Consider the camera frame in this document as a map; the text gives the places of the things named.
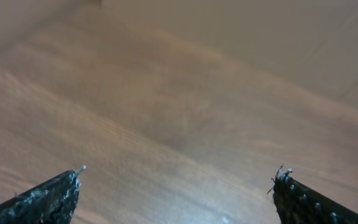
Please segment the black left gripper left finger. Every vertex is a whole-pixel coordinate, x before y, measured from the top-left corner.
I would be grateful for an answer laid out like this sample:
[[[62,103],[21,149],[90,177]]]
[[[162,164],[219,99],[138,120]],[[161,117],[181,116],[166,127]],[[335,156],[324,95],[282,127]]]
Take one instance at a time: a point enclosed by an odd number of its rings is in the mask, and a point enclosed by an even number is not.
[[[70,224],[85,169],[67,170],[1,203],[0,224]]]

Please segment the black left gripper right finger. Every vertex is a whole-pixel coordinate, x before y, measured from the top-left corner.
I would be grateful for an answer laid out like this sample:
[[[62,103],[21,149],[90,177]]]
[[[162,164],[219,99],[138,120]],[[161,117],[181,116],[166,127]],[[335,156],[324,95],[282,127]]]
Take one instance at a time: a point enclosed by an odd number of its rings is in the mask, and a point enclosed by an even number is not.
[[[282,224],[358,224],[358,213],[293,179],[291,173],[280,167],[269,190]]]

